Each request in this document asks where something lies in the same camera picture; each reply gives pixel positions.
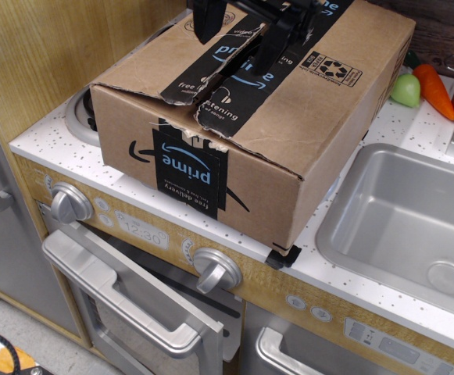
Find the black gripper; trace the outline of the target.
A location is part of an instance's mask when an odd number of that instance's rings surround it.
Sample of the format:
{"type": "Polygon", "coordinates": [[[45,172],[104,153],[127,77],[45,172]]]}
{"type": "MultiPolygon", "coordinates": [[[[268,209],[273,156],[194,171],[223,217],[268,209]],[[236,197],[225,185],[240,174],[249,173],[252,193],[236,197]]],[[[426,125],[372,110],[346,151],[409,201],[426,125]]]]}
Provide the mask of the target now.
{"type": "MultiPolygon", "coordinates": [[[[275,5],[269,1],[227,1],[245,13],[270,25],[264,33],[254,57],[253,75],[264,75],[287,48],[290,38],[308,39],[314,19],[322,11],[321,1],[284,1],[275,5]]],[[[193,23],[195,35],[205,44],[210,41],[223,25],[227,3],[222,0],[194,0],[193,23]]]]}

